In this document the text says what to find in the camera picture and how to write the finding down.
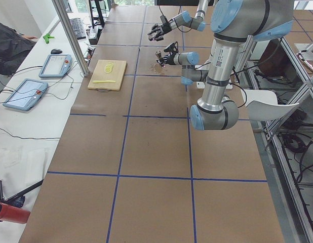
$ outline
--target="red cylinder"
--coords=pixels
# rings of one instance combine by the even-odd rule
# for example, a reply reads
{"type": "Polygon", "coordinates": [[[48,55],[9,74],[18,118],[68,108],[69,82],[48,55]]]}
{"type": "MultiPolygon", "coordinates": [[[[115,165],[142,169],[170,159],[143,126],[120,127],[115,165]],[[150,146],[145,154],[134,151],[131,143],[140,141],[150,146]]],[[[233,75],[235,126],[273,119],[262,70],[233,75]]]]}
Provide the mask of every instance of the red cylinder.
{"type": "Polygon", "coordinates": [[[18,224],[27,223],[30,211],[0,202],[0,220],[18,224]]]}

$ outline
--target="tablet device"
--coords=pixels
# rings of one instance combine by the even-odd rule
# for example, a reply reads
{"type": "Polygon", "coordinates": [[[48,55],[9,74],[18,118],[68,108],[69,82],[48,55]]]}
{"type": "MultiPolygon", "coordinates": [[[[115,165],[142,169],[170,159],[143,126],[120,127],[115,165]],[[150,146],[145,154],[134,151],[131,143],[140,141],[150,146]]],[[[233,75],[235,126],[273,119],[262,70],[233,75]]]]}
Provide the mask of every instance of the tablet device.
{"type": "Polygon", "coordinates": [[[72,57],[69,54],[48,55],[40,73],[42,78],[64,77],[70,69],[72,57]]]}
{"type": "Polygon", "coordinates": [[[8,97],[3,106],[28,111],[36,105],[48,86],[47,82],[27,78],[8,97]]]}

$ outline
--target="black computer mouse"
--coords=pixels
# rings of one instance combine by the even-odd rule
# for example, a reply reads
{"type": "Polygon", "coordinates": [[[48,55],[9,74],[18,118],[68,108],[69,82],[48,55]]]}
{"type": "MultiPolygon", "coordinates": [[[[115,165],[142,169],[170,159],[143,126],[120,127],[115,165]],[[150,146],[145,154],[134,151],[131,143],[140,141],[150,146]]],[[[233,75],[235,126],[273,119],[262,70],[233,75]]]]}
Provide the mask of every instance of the black computer mouse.
{"type": "Polygon", "coordinates": [[[51,54],[60,54],[60,53],[62,53],[62,50],[60,50],[60,49],[51,50],[51,54]]]}

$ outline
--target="wooden cutting board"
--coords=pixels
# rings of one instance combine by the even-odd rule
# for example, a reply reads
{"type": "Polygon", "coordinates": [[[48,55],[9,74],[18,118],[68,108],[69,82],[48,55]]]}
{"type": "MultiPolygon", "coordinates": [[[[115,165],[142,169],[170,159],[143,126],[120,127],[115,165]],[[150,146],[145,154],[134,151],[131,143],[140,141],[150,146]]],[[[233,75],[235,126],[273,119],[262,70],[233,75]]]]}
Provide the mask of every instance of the wooden cutting board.
{"type": "Polygon", "coordinates": [[[90,82],[88,84],[89,90],[114,90],[119,91],[121,89],[125,69],[126,61],[119,60],[98,60],[95,70],[92,74],[90,82]],[[105,66],[108,63],[112,63],[112,71],[110,73],[105,72],[105,66]],[[114,80],[115,83],[93,83],[93,81],[100,80],[114,80]]]}

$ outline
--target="green object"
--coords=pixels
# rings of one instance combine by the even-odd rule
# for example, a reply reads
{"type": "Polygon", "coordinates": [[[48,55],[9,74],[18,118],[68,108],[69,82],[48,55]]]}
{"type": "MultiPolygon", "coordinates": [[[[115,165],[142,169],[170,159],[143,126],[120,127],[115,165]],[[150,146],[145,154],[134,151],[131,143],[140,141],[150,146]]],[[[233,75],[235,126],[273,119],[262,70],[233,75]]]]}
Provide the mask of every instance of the green object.
{"type": "Polygon", "coordinates": [[[47,33],[46,35],[43,36],[45,43],[48,44],[50,43],[50,39],[55,38],[54,36],[51,36],[49,33],[47,33]]]}

